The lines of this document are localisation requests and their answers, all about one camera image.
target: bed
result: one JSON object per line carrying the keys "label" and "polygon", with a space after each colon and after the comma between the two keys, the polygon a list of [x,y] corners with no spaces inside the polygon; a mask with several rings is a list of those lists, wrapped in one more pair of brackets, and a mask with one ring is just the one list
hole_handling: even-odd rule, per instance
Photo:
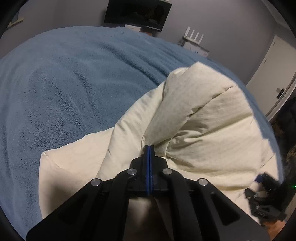
{"label": "bed", "polygon": [[229,70],[180,46],[126,28],[70,27],[42,33],[0,60],[0,206],[25,238],[41,221],[42,152],[113,127],[179,67],[202,62],[243,90],[280,160],[273,131]]}

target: white comforter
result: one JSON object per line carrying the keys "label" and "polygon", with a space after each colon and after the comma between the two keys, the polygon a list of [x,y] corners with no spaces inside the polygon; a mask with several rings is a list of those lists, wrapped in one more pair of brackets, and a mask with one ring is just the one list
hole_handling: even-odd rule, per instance
{"label": "white comforter", "polygon": [[249,215],[244,189],[266,170],[278,178],[275,155],[243,92],[198,62],[171,72],[114,128],[44,152],[39,170],[42,217],[95,176],[107,180],[129,168],[144,145],[151,144],[169,168],[185,178],[208,179]]}

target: flat screen monitor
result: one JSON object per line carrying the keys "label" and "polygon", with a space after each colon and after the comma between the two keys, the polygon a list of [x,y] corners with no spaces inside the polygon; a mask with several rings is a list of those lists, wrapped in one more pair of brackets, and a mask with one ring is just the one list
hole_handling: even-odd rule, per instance
{"label": "flat screen monitor", "polygon": [[171,6],[162,0],[109,0],[105,23],[144,26],[161,31]]}

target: cream fabric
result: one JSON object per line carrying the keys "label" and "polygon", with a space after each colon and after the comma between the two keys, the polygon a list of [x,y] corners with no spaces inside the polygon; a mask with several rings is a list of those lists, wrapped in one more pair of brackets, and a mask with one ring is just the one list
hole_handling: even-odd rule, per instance
{"label": "cream fabric", "polygon": [[[39,170],[42,217],[95,176],[114,178],[150,144],[170,168],[186,178],[208,179],[249,215],[243,190],[264,168],[278,179],[275,155],[243,92],[231,79],[196,63],[170,73],[114,128],[44,152]],[[145,201],[133,205],[135,212],[147,206]]]}

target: door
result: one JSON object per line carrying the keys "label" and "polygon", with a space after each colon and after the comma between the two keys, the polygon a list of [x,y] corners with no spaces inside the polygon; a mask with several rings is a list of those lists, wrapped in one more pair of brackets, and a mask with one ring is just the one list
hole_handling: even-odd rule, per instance
{"label": "door", "polygon": [[274,36],[274,40],[247,89],[255,97],[263,114],[267,114],[288,88],[296,71],[296,50]]}

